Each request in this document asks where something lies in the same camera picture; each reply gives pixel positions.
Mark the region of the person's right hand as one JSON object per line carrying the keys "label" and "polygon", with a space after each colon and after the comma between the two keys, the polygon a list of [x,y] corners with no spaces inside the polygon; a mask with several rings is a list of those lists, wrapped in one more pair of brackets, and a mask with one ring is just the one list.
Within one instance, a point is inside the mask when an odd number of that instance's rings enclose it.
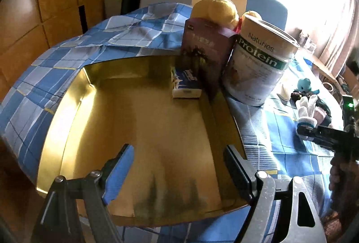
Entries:
{"label": "person's right hand", "polygon": [[354,203],[358,200],[358,160],[345,161],[335,156],[331,160],[329,190],[333,202]]}

